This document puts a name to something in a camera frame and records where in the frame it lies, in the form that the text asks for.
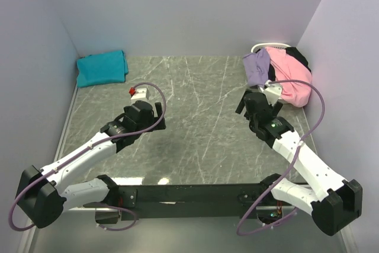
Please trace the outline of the pink t shirt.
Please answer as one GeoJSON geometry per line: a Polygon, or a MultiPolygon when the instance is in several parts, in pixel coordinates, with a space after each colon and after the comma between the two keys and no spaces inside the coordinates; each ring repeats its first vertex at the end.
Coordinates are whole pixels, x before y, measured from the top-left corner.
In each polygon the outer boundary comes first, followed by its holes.
{"type": "MultiPolygon", "coordinates": [[[[270,57],[270,63],[275,70],[276,81],[295,79],[311,83],[311,72],[296,58],[287,54],[284,49],[266,47],[270,57]]],[[[298,82],[281,83],[281,99],[295,107],[304,107],[309,100],[311,88],[298,82]]]]}

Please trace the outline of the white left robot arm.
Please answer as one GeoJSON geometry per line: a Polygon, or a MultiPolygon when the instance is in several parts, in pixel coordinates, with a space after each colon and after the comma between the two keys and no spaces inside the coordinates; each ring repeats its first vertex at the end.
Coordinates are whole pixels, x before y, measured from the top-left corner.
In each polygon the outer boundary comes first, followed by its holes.
{"type": "Polygon", "coordinates": [[[119,185],[107,175],[74,184],[82,172],[132,145],[143,133],[164,130],[166,102],[137,100],[101,127],[88,142],[64,158],[38,169],[23,170],[12,208],[19,207],[42,229],[63,213],[89,203],[120,209],[119,185]]]}

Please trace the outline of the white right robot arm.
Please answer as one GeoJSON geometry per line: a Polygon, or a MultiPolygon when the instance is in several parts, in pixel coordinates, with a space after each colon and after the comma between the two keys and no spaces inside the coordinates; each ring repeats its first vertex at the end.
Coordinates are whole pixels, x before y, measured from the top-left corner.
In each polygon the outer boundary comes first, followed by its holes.
{"type": "Polygon", "coordinates": [[[243,113],[250,130],[280,154],[305,179],[309,187],[284,177],[261,188],[263,203],[284,201],[309,214],[316,226],[333,236],[361,216],[363,189],[356,180],[346,180],[326,165],[284,118],[278,116],[281,103],[271,105],[265,94],[245,91],[236,113],[243,113]]]}

